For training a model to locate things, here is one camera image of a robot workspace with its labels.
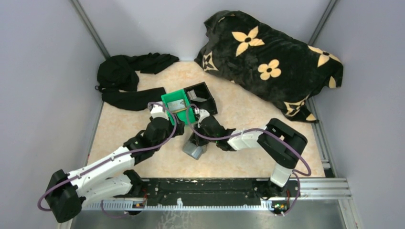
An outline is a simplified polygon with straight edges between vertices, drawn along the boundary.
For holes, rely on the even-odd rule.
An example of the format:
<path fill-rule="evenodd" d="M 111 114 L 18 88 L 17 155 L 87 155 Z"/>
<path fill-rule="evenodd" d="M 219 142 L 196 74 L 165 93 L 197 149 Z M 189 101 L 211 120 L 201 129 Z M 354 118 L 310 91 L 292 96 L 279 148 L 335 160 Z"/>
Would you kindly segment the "green plastic bin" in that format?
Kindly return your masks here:
<path fill-rule="evenodd" d="M 164 105 L 171 111 L 180 121 L 187 125 L 186 112 L 189 112 L 189 123 L 195 122 L 195 117 L 191 104 L 184 89 L 180 89 L 161 96 Z"/>

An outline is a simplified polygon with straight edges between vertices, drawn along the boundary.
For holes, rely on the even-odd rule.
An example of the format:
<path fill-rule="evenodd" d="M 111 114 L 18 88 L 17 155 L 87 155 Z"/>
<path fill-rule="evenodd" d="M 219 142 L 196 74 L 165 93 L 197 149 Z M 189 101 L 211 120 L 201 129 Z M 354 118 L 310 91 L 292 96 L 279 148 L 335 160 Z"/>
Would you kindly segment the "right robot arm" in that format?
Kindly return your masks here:
<path fill-rule="evenodd" d="M 192 129 L 198 146 L 215 143 L 223 151 L 264 150 L 276 162 L 269 179 L 269 191 L 275 197 L 287 191 L 287 181 L 308 143 L 303 134 L 277 118 L 272 118 L 264 127 L 237 130 L 224 128 L 212 115 L 201 116 Z"/>

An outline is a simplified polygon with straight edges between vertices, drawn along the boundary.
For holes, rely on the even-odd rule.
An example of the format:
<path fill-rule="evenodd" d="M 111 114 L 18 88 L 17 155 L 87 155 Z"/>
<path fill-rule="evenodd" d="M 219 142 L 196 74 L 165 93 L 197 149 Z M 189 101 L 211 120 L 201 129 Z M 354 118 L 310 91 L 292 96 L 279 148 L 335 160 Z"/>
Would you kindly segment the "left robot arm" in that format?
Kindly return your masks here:
<path fill-rule="evenodd" d="M 145 130 L 126 141 L 110 155 L 81 169 L 51 176 L 44 199 L 58 223 L 75 216 L 83 207 L 111 197 L 147 195 L 146 185 L 132 167 L 153 156 L 169 139 L 184 133 L 185 123 L 151 118 Z"/>

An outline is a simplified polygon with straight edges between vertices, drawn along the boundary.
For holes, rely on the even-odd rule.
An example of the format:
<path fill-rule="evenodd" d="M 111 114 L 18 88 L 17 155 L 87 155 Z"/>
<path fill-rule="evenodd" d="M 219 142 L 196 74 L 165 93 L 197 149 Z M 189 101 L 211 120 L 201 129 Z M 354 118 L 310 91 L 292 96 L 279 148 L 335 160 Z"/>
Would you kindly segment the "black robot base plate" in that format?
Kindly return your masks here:
<path fill-rule="evenodd" d="M 187 207 L 258 206 L 271 198 L 292 203 L 296 196 L 297 180 L 279 188 L 269 178 L 147 178 L 134 191 L 120 195 L 146 200 L 147 206 L 172 206 L 180 199 Z"/>

